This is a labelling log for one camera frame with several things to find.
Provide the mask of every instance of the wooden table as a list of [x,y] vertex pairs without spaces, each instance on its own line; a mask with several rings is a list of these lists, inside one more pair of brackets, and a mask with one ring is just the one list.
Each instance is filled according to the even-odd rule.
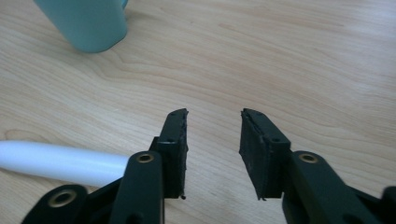
[[[166,223],[285,223],[238,154],[240,111],[379,197],[396,182],[394,1],[134,0],[114,48],[74,50],[33,1],[0,1],[0,139],[132,155],[187,108],[187,200]],[[65,184],[0,170],[1,223]]]

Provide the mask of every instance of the white tube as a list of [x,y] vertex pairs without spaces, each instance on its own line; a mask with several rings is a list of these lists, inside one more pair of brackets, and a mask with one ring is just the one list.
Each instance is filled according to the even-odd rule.
[[0,168],[28,175],[105,186],[123,176],[129,157],[50,144],[0,141]]

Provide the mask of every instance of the teal cup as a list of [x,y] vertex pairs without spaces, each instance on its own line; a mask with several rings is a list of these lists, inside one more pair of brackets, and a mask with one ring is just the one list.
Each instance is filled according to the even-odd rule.
[[128,0],[35,0],[70,44],[84,52],[110,49],[127,33]]

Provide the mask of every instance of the wood grain surface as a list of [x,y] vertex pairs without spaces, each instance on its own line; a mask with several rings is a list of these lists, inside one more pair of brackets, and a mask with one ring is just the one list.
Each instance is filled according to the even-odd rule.
[[[286,223],[238,154],[244,107],[348,185],[396,185],[395,1],[130,0],[125,15],[128,35],[86,54],[33,1],[0,0],[0,139],[132,155],[187,108],[187,200],[166,200],[168,224]],[[6,224],[65,184],[0,181]]]

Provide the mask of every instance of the screw hole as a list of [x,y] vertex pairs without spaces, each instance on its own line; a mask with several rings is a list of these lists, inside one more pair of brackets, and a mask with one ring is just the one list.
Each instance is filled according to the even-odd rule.
[[318,162],[318,158],[316,156],[307,154],[307,153],[301,154],[299,156],[299,158],[300,158],[300,160],[308,162],[308,163],[317,163]]
[[143,216],[142,214],[139,213],[131,214],[126,220],[126,224],[141,224],[141,223],[143,223]]
[[351,214],[343,214],[343,220],[348,224],[363,224],[360,218]]
[[150,162],[153,160],[154,160],[154,157],[150,154],[143,154],[143,155],[140,155],[139,157],[137,157],[137,161],[141,162],[141,163],[146,163],[146,162]]
[[77,197],[77,194],[72,189],[64,189],[56,194],[54,194],[49,199],[50,207],[63,207],[71,202],[73,202]]

